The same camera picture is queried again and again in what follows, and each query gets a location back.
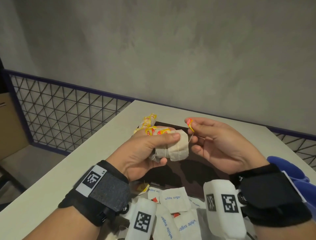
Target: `white table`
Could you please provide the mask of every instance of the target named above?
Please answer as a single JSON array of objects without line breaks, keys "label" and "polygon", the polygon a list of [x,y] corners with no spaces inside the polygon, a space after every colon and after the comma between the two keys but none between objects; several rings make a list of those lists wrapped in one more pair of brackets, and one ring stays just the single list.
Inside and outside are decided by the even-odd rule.
[{"label": "white table", "polygon": [[311,183],[316,184],[316,172],[266,127],[134,101],[0,212],[1,239],[22,239],[31,232],[56,209],[65,194],[89,167],[106,159],[128,140],[142,118],[151,113],[157,114],[160,122],[182,127],[187,127],[184,122],[186,117],[208,117],[227,123],[252,142],[265,157],[275,155],[287,159],[302,169]]}]

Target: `fingernail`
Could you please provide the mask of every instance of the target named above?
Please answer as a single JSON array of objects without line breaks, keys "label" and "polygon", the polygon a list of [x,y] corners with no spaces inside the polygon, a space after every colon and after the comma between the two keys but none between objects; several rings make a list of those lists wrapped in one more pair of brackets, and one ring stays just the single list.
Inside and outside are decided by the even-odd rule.
[{"label": "fingernail", "polygon": [[172,134],[172,137],[173,137],[174,139],[179,139],[179,138],[180,138],[180,134],[179,134],[179,133],[173,133],[173,134]]}]

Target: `forearm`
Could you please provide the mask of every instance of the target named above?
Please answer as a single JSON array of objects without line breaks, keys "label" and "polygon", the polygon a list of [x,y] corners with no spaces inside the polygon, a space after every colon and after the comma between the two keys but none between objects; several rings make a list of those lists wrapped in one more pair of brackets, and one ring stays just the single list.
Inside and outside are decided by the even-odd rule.
[{"label": "forearm", "polygon": [[313,220],[283,228],[255,226],[259,240],[315,240],[316,223]]},{"label": "forearm", "polygon": [[24,240],[95,240],[100,228],[94,226],[74,207],[58,208]]}]

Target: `pile of packets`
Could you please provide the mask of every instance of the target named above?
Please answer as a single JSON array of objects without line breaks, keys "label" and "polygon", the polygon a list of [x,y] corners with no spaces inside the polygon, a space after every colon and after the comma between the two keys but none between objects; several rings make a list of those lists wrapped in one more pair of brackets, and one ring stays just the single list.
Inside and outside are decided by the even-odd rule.
[{"label": "pile of packets", "polygon": [[154,240],[221,239],[210,232],[205,203],[188,197],[184,187],[161,190],[147,185],[141,194],[145,192],[149,200],[157,203]]}]

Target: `blue object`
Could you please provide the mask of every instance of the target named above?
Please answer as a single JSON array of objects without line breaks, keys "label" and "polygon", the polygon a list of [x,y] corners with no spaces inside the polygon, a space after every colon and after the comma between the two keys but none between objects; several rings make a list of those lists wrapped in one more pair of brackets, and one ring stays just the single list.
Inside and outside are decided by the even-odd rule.
[{"label": "blue object", "polygon": [[295,181],[294,185],[307,201],[306,206],[312,212],[313,219],[316,220],[316,186],[303,181]]},{"label": "blue object", "polygon": [[274,163],[275,165],[277,165],[281,171],[285,171],[290,177],[290,179],[292,180],[292,182],[295,182],[298,180],[309,182],[309,178],[305,176],[303,171],[300,170],[294,164],[290,163],[289,161],[286,161],[283,158],[275,157],[275,156],[269,156],[267,160],[269,163]]}]

